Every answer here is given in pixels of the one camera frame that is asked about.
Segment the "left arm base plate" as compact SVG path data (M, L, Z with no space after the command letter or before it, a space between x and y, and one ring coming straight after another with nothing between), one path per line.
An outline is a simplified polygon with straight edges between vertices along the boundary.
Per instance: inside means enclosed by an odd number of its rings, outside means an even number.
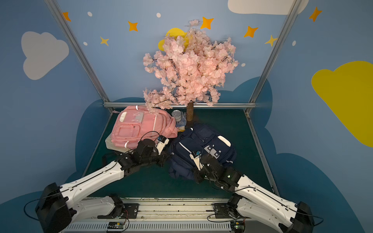
M97 219L136 219L138 212L138 203L122 203L115 205L109 214L97 216Z

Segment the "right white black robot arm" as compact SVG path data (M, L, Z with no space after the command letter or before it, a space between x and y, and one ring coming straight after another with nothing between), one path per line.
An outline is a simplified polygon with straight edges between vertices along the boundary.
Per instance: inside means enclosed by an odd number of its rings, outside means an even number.
M296 204L275 195L233 167L224 168L211 155L189 157L199 176L232 194L227 206L233 218L251 218L279 233L313 232L314 216L307 204Z

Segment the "navy blue backpack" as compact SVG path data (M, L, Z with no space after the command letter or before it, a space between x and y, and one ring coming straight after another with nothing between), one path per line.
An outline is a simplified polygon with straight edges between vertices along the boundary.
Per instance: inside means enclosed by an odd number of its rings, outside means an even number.
M202 153L202 157L212 155L225 168L232 166L237 158L237 151L228 139L210 125L198 123L172 140L169 175L174 179L194 181L196 165L189 155L197 151Z

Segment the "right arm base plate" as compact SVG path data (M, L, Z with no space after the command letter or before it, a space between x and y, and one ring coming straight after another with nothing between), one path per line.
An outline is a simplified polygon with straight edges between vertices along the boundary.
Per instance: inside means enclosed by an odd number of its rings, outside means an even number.
M213 217L216 219L252 219L252 217L242 215L239 212L241 207L245 207L245 205L238 205L234 203L212 203L212 208L214 211Z

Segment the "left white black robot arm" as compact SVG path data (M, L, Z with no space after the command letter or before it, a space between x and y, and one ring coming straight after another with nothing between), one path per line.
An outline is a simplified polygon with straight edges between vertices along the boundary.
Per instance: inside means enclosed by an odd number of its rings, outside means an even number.
M35 208L43 232L64 230L77 214L78 202L97 190L139 171L141 167L162 166L167 160L163 150L168 142L164 136L156 141L141 140L135 149L114 152L116 159L96 172L60 186L56 183L46 186Z

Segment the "pink backpack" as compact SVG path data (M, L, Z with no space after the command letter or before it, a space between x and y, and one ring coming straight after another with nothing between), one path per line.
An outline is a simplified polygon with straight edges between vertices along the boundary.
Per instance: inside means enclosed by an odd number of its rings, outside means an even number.
M165 110L148 110L145 106L135 105L126 107L118 114L111 133L111 141L116 147L134 149L139 141L155 141L159 136L178 136L175 118Z

